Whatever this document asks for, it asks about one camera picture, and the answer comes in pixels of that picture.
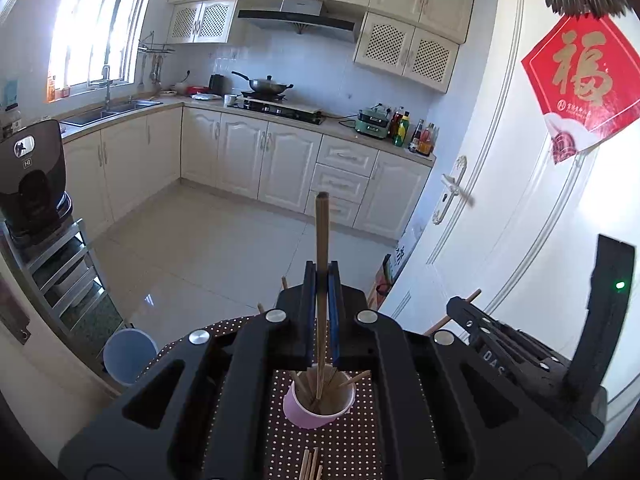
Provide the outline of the kitchen cabinets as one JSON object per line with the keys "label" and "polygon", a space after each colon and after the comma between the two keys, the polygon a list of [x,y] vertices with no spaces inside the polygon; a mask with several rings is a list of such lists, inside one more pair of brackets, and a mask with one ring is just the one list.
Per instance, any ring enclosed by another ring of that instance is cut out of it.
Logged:
{"label": "kitchen cabinets", "polygon": [[168,44],[226,44],[250,21],[355,41],[354,61],[439,92],[449,88],[474,0],[168,0]]}
{"label": "kitchen cabinets", "polygon": [[433,168],[361,136],[160,102],[70,120],[63,146],[75,214],[92,235],[187,180],[307,216],[326,192],[333,223],[398,240]]}

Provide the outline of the upper kitchen cabinets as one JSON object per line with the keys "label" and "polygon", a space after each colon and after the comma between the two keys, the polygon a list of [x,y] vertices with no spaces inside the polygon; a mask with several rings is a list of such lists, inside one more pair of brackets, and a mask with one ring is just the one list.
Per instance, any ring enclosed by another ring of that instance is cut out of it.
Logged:
{"label": "upper kitchen cabinets", "polygon": [[449,88],[474,0],[168,0],[168,44],[226,44],[250,21],[355,41],[354,61],[439,92]]}

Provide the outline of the metal storage rack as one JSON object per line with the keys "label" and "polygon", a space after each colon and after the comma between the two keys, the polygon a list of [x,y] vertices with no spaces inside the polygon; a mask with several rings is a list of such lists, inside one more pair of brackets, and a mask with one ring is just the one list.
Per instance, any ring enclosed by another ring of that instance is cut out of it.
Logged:
{"label": "metal storage rack", "polygon": [[127,326],[81,219],[38,245],[18,247],[1,226],[2,255],[36,311],[73,352],[99,360],[108,338]]}

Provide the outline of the black range hood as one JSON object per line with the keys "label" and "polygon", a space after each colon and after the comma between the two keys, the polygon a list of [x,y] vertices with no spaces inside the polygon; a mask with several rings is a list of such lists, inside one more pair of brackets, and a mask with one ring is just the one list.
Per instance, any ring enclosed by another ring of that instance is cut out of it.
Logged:
{"label": "black range hood", "polygon": [[362,12],[332,12],[322,0],[282,0],[275,8],[241,8],[238,19],[261,29],[284,30],[354,44],[363,22]]}

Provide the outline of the kitchen window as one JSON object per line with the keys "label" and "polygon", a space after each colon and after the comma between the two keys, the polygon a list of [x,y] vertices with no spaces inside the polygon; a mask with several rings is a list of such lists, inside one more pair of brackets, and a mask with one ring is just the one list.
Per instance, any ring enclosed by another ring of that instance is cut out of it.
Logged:
{"label": "kitchen window", "polygon": [[61,0],[49,56],[48,102],[134,81],[149,0]]}

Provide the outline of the black wok with lid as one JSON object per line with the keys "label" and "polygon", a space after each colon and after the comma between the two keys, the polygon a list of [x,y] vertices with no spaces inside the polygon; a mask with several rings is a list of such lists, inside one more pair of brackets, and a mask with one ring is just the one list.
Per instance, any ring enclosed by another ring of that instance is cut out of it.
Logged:
{"label": "black wok with lid", "polygon": [[239,76],[247,81],[253,92],[261,94],[262,96],[280,96],[280,94],[283,94],[286,90],[294,88],[292,84],[279,84],[275,82],[271,75],[268,75],[266,78],[250,78],[235,70],[232,72],[232,75]]}

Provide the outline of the pink cylindrical holder cup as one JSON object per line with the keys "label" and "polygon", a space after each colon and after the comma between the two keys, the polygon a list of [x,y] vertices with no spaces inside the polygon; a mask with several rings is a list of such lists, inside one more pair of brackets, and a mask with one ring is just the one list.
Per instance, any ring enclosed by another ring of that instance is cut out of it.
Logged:
{"label": "pink cylindrical holder cup", "polygon": [[319,429],[335,422],[349,413],[355,404],[356,386],[338,388],[338,385],[350,378],[332,365],[326,365],[323,371],[323,389],[320,401],[316,400],[317,365],[304,372],[296,372],[303,379],[314,398],[311,401],[300,400],[296,385],[291,382],[283,399],[285,418],[300,429]]}

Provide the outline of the black rice cooker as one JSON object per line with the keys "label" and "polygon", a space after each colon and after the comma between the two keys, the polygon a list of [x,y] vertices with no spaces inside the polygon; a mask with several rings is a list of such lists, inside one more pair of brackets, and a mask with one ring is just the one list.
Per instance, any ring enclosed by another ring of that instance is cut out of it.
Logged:
{"label": "black rice cooker", "polygon": [[14,244],[42,243],[73,212],[60,124],[36,122],[1,141],[1,213]]}

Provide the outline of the kitchen sink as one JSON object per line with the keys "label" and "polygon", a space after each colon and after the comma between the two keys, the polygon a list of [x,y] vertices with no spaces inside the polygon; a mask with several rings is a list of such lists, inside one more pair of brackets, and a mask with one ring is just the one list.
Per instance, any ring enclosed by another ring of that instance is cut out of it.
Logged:
{"label": "kitchen sink", "polygon": [[73,127],[83,127],[94,124],[95,122],[102,122],[102,120],[136,112],[137,110],[146,110],[147,108],[160,105],[160,102],[149,100],[132,100],[118,105],[110,105],[109,107],[96,108],[95,110],[88,110],[74,116],[64,118],[62,123],[64,125]]}

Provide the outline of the green electric cooker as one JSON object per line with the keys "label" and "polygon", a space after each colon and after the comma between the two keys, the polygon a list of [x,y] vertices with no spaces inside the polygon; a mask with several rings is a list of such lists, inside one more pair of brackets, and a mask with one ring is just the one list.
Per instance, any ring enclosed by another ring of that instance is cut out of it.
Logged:
{"label": "green electric cooker", "polygon": [[385,105],[362,108],[355,119],[355,130],[365,136],[385,139],[390,131],[392,110]]}

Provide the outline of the red sauce bottle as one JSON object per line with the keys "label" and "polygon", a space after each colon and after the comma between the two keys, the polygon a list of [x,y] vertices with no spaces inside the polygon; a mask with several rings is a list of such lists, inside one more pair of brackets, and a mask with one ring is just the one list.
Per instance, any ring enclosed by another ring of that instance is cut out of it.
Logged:
{"label": "red sauce bottle", "polygon": [[433,134],[435,125],[430,122],[421,132],[420,140],[416,151],[424,156],[428,156],[433,151]]}

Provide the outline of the brown polka dot tablecloth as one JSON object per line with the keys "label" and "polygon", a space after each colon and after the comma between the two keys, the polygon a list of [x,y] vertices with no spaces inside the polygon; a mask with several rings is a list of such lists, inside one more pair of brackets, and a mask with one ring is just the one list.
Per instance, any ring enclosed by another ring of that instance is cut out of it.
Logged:
{"label": "brown polka dot tablecloth", "polygon": [[[364,378],[356,383],[356,400],[348,414],[319,429],[300,429],[283,413],[283,399],[292,378],[284,370],[272,374],[266,426],[267,449],[260,452],[259,479],[297,479],[306,448],[319,448],[318,467],[322,479],[381,479],[382,444],[378,437],[378,416],[372,382]],[[215,425],[224,378],[206,377],[203,392],[196,400],[203,403],[195,410],[188,427],[196,431],[191,443],[180,437],[177,454],[172,458],[179,479],[199,479],[204,472],[205,453],[210,449],[210,433]]]}

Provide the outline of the green bottle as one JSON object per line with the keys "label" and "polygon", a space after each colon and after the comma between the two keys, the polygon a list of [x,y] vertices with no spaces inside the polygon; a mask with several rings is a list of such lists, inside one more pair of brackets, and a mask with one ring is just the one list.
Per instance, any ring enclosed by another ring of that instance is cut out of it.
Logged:
{"label": "green bottle", "polygon": [[408,112],[408,110],[406,110],[405,113],[402,115],[402,117],[399,119],[399,122],[397,125],[396,136],[394,139],[394,144],[396,146],[404,145],[409,127],[410,127],[410,113]]}

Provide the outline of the white door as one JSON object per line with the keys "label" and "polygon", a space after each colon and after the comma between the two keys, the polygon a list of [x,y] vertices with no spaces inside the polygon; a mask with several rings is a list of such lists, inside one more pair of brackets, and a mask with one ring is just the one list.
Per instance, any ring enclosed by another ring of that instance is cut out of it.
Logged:
{"label": "white door", "polygon": [[384,312],[422,333],[447,300],[480,307],[572,356],[587,315],[597,239],[639,240],[639,128],[565,162],[522,61],[552,29],[544,0],[498,0],[484,76],[458,152],[463,194],[428,222]]}

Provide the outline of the black gas stove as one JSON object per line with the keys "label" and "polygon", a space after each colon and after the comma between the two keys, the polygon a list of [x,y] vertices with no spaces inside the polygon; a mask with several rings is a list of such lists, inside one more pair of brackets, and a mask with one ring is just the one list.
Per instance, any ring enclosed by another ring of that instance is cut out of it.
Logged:
{"label": "black gas stove", "polygon": [[278,116],[304,122],[305,124],[321,125],[326,116],[321,110],[303,105],[288,104],[285,100],[261,100],[242,96],[236,100],[236,106],[242,110]]}

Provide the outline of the lower kitchen cabinets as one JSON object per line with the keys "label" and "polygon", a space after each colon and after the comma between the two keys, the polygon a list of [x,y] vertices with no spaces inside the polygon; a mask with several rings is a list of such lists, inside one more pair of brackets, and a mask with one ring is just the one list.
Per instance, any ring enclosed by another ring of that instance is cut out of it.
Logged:
{"label": "lower kitchen cabinets", "polygon": [[307,216],[326,192],[333,223],[398,240],[433,168],[361,136],[160,102],[70,120],[63,146],[75,214],[92,235],[187,180]]}

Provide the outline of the red fu decoration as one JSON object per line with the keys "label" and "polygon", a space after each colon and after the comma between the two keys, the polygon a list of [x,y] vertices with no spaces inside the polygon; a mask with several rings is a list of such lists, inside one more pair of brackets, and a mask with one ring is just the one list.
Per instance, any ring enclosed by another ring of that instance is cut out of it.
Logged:
{"label": "red fu decoration", "polygon": [[522,59],[559,164],[639,118],[639,53],[612,18],[561,18]]}

